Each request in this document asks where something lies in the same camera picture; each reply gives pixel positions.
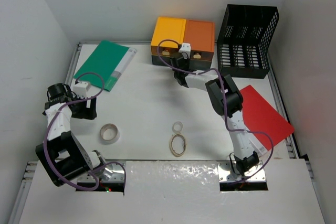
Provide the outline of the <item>transparent grey drawer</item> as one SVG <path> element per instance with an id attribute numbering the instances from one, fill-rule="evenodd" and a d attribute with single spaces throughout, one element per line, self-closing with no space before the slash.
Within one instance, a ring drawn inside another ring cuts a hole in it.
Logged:
<path id="1" fill-rule="evenodd" d="M 190 60 L 190 68 L 193 70 L 208 70 L 212 65 L 211 61 L 207 60 L 198 60 L 191 59 Z"/>
<path id="2" fill-rule="evenodd" d="M 156 66 L 167 66 L 167 65 L 172 65 L 170 61 L 169 56 L 157 56 L 157 55 L 152 55 L 152 64 Z"/>

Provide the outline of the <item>green clip file folder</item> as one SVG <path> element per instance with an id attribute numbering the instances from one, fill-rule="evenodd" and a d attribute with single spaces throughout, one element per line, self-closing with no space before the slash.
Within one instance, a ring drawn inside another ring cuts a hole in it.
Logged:
<path id="1" fill-rule="evenodd" d="M 111 91 L 137 50 L 102 41 L 75 73 L 74 78 Z"/>

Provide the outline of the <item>wide clear tape roll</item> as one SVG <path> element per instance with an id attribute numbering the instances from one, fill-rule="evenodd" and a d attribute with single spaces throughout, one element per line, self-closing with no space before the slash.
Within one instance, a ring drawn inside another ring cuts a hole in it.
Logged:
<path id="1" fill-rule="evenodd" d="M 105 124 L 101 127 L 99 136 L 102 144 L 113 144 L 120 139 L 120 130 L 115 124 Z"/>

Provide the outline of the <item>small white tape roll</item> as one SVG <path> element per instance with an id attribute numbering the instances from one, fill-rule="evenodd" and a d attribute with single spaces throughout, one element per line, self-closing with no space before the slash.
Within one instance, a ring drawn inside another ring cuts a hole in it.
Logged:
<path id="1" fill-rule="evenodd" d="M 175 134 L 180 134 L 183 129 L 183 124 L 180 121 L 177 121 L 173 124 L 172 130 Z"/>

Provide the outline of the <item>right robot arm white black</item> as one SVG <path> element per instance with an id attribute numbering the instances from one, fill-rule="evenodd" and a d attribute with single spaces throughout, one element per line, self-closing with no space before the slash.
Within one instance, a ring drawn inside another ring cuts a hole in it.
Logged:
<path id="1" fill-rule="evenodd" d="M 229 74 L 221 75 L 216 69 L 192 70 L 185 53 L 170 56 L 174 78 L 179 85 L 207 92 L 214 111 L 222 117 L 233 144 L 236 166 L 232 172 L 244 176 L 259 163 L 259 157 L 249 139 L 243 119 L 243 96 Z"/>

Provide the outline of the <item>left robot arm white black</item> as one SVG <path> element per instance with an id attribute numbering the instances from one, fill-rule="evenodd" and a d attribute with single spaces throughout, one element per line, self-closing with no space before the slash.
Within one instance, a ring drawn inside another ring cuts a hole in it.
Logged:
<path id="1" fill-rule="evenodd" d="M 57 187 L 65 184 L 51 169 L 54 165 L 60 175 L 73 180 L 90 170 L 101 167 L 105 160 L 98 151 L 87 152 L 70 129 L 70 120 L 94 120 L 97 117 L 97 99 L 86 101 L 91 84 L 88 81 L 76 81 L 73 88 L 64 83 L 54 84 L 47 89 L 48 101 L 43 115 L 47 117 L 47 161 L 44 145 L 39 144 L 35 152 Z"/>

